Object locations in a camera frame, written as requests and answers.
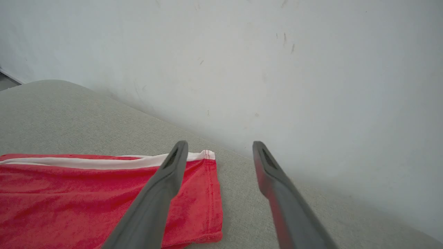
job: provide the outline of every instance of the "scuff mark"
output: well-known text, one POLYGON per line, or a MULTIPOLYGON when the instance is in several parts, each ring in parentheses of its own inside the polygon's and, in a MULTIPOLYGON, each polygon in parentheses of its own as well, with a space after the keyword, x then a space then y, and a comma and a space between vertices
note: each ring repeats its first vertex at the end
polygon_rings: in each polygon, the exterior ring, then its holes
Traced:
POLYGON ((262 72, 261 73, 261 80, 263 81, 263 83, 267 83, 268 82, 268 75, 266 74, 266 72, 262 72))
POLYGON ((134 80, 134 87, 136 88, 136 93, 137 93, 137 96, 138 96, 139 99, 140 99, 140 102, 141 102, 142 104, 144 104, 144 102, 143 102, 143 100, 141 99, 140 94, 139 94, 139 92, 138 92, 138 87, 137 87, 137 81, 136 81, 136 80, 134 80))
POLYGON ((281 7, 284 8, 284 6, 288 3, 288 0, 284 0, 283 3, 281 4, 281 7))

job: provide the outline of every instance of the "red towel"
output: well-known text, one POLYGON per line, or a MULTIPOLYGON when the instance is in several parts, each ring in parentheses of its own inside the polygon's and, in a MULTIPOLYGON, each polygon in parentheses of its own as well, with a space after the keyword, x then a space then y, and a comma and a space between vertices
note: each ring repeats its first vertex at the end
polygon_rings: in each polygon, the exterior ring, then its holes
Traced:
MULTIPOLYGON (((0 156, 1 247, 100 248, 165 157, 0 156)), ((214 153, 189 153, 162 248, 221 240, 221 203, 214 153)))

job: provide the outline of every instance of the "red cloth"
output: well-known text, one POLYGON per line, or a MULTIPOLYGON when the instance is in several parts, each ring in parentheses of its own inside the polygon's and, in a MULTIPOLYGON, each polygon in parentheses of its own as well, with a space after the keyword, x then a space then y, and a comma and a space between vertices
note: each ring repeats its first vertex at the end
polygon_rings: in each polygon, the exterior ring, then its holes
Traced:
MULTIPOLYGON (((96 155, 0 156, 135 160, 96 155)), ((1 248, 100 248, 158 167, 78 169, 0 164, 1 248)), ((222 238, 222 201, 215 160, 187 162, 172 199, 162 248, 222 238)))

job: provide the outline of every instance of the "wall stain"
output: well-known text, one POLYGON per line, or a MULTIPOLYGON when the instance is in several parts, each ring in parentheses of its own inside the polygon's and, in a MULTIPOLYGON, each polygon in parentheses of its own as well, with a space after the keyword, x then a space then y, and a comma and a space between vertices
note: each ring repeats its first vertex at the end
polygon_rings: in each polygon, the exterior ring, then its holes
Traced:
POLYGON ((287 3, 288 3, 288 0, 284 0, 283 3, 281 4, 281 7, 284 8, 284 6, 286 6, 287 3))

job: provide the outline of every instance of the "couch cushion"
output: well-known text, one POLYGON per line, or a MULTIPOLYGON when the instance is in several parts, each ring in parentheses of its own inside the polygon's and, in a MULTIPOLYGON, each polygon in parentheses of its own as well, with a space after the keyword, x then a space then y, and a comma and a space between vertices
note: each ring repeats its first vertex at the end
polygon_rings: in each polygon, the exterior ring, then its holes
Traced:
MULTIPOLYGON (((222 241, 190 248, 278 248, 251 159, 73 83, 46 80, 0 92, 1 154, 158 155, 179 140, 190 152, 215 152, 223 201, 222 241)), ((340 248, 443 248, 348 196, 296 187, 340 248)))

